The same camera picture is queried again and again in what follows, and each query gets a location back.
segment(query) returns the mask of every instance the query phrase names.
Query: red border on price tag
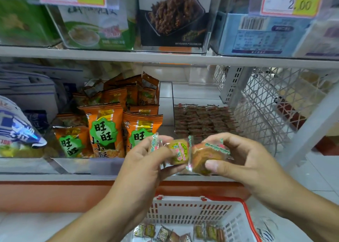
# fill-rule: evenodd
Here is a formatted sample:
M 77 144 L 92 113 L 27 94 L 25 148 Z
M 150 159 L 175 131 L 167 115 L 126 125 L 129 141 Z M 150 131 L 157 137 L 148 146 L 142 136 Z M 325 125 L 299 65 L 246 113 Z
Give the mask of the red border on price tag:
M 260 11 L 260 13 L 271 14 L 272 16 L 274 15 L 274 16 L 282 16 L 282 17 L 285 16 L 285 17 L 295 17 L 295 18 L 297 18 L 297 17 L 314 18 L 314 17 L 316 17 L 316 15 L 317 15 L 318 12 L 319 12 L 319 7 L 320 7 L 320 5 L 321 5 L 321 3 L 322 3 L 322 0 L 319 1 L 318 7 L 317 7 L 317 12 L 316 12 L 316 14 L 315 14 L 314 16 L 306 16 L 306 15 L 298 15 L 298 16 L 296 16 L 296 15 L 288 14 L 288 13 L 264 12 L 264 2 L 265 2 L 265 0 L 262 0 L 262 2 L 261 2 L 261 11 Z
M 100 4 L 81 4 L 81 3 L 78 3 L 78 2 L 70 2 L 70 1 L 62 1 L 62 0 L 43 0 L 44 2 L 43 3 L 51 3 L 51 4 L 69 4 L 69 5 L 75 5 L 75 6 L 83 6 L 83 5 L 91 5 L 91 6 L 105 6 L 106 5 L 106 0 L 103 0 L 104 4 L 103 5 L 100 5 Z

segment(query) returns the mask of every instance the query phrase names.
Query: hand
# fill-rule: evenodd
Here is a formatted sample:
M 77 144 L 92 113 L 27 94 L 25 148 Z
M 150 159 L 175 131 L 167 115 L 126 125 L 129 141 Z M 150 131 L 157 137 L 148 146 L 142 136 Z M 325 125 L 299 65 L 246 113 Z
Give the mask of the hand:
M 208 160 L 210 171 L 243 183 L 265 206 L 283 215 L 303 187 L 289 176 L 260 143 L 231 133 L 209 136 L 204 142 L 223 139 L 235 164 Z
M 164 143 L 173 140 L 168 136 L 159 138 Z M 122 213 L 120 222 L 124 229 L 123 235 L 145 218 L 159 183 L 185 169 L 185 165 L 176 165 L 160 170 L 160 165 L 175 154 L 167 147 L 160 147 L 148 153 L 151 141 L 152 137 L 147 137 L 126 155 L 118 177 L 104 199 L 119 206 L 119 213 Z

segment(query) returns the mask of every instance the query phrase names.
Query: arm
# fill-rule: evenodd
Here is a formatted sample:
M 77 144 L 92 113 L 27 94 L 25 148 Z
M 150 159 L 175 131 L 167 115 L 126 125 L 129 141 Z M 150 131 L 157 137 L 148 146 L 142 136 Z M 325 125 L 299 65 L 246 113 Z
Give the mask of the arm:
M 289 176 L 259 143 L 230 133 L 223 139 L 236 164 L 208 160 L 206 168 L 243 183 L 266 207 L 289 219 L 315 242 L 339 238 L 339 206 L 307 190 Z
M 160 170 L 173 157 L 167 147 L 148 153 L 152 137 L 144 139 L 127 155 L 106 197 L 87 213 L 60 230 L 48 242 L 120 242 L 142 222 L 165 178 L 185 169 L 183 165 Z M 162 141 L 173 138 L 160 136 Z

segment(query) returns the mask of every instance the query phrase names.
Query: blue box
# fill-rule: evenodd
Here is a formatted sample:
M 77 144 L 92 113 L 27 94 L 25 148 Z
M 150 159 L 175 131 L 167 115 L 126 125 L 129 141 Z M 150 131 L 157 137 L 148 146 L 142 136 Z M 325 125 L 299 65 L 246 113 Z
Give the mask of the blue box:
M 292 57 L 311 19 L 218 12 L 210 46 L 220 55 Z

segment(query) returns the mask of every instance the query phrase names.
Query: person's left hand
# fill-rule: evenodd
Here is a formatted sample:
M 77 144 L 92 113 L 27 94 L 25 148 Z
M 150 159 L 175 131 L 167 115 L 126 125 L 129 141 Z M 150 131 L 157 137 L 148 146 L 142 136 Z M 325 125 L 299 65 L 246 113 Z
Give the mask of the person's left hand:
M 173 140 L 168 136 L 159 138 L 165 143 Z M 148 153 L 151 141 L 152 137 L 145 138 L 126 155 L 113 187 L 103 200 L 119 206 L 116 214 L 122 213 L 123 234 L 145 218 L 159 183 L 185 169 L 185 165 L 176 165 L 160 170 L 160 165 L 175 154 L 165 146 Z

